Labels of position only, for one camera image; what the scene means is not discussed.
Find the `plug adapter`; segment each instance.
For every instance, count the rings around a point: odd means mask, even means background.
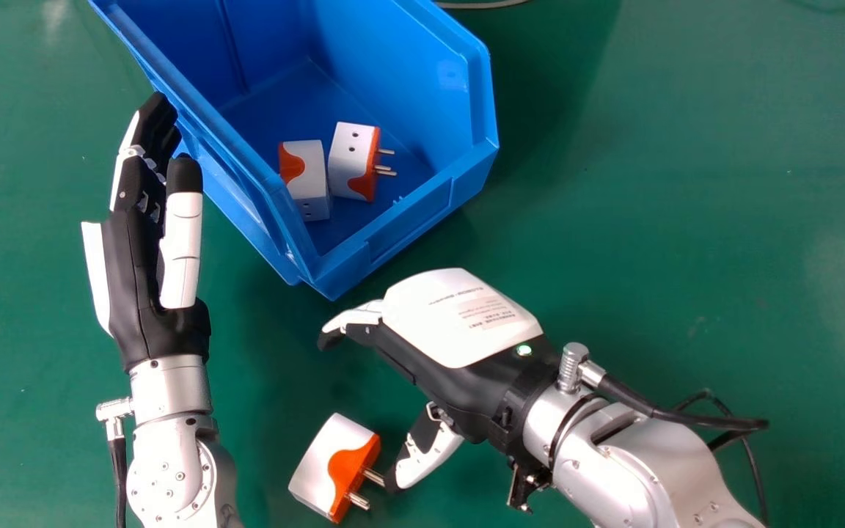
[[[289,481],[289,492],[303,505],[339,524],[350,505],[370,509],[358,495],[365,478],[383,485],[371,468],[380,455],[380,437],[373,431],[333,414],[318,431]]]
[[[339,122],[328,157],[332,195],[372,202],[378,175],[396,176],[392,167],[379,163],[381,155],[393,154],[380,147],[379,127]]]
[[[325,147],[320,140],[286,141],[279,145],[279,176],[302,220],[328,220],[332,201],[325,172]]]

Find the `robotic arm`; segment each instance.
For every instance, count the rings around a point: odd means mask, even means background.
[[[534,491],[556,488],[601,528],[762,526],[725,487],[713,450],[766,421],[655,407],[584,345],[557,353],[530,312],[467,271],[393,285],[329,321],[319,348],[345,337],[432,400],[384,475],[390,491],[419,482],[463,441],[488,441],[508,458],[508,505],[520,511]],[[688,425],[725,432],[707,444]]]
[[[235,465],[218,440],[208,387],[211,318],[195,298],[200,268],[202,174],[170,160],[178,114],[160,93],[132,117],[120,145],[110,216],[83,223],[100,326],[117,342],[131,396],[97,407],[117,484],[117,528],[126,505],[145,526],[242,528]],[[135,416],[126,467],[122,419]]]

